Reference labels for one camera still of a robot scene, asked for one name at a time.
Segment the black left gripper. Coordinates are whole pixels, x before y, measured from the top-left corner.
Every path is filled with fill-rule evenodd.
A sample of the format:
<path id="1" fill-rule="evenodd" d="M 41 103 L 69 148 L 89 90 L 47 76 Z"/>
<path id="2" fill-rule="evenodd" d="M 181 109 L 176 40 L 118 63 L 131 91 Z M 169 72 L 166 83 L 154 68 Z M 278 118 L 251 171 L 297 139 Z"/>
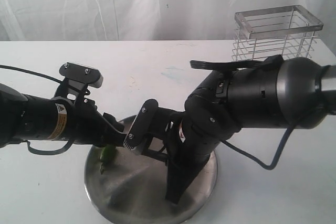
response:
<path id="1" fill-rule="evenodd" d="M 108 113 L 101 115 L 94 100 L 84 98 L 76 103 L 69 127 L 70 139 L 75 145 L 122 147 L 126 134 L 124 125 Z"/>

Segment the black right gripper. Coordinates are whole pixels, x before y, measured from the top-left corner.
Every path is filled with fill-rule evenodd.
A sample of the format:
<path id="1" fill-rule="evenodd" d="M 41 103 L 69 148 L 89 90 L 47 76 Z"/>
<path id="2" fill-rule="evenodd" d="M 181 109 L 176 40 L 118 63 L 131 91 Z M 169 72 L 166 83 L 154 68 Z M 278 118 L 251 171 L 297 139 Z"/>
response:
<path id="1" fill-rule="evenodd" d="M 167 162 L 165 199 L 177 205 L 190 184 L 209 161 L 218 139 L 207 135 L 184 113 L 172 113 L 165 141 Z"/>

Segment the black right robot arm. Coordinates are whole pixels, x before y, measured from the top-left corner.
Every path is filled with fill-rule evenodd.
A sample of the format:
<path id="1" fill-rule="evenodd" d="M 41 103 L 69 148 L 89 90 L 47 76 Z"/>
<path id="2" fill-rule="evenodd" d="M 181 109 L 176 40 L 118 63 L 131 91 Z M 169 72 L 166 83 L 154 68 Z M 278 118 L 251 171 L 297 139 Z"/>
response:
<path id="1" fill-rule="evenodd" d="M 263 169 L 273 170 L 295 129 L 312 129 L 335 115 L 335 66 L 307 58 L 263 61 L 191 61 L 210 74 L 171 115 L 165 198 L 177 204 L 207 164 L 211 152 L 242 129 L 284 129 L 270 164 L 240 150 Z"/>

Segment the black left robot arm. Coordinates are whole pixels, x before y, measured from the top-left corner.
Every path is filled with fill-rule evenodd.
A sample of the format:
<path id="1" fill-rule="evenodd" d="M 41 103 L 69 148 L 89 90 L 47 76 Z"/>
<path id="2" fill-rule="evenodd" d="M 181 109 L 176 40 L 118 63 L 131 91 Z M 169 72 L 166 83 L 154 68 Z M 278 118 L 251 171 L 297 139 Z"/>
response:
<path id="1" fill-rule="evenodd" d="M 98 147 L 122 146 L 124 126 L 92 103 L 75 106 L 70 100 L 21 94 L 1 85 L 1 146 L 22 141 L 72 141 Z"/>

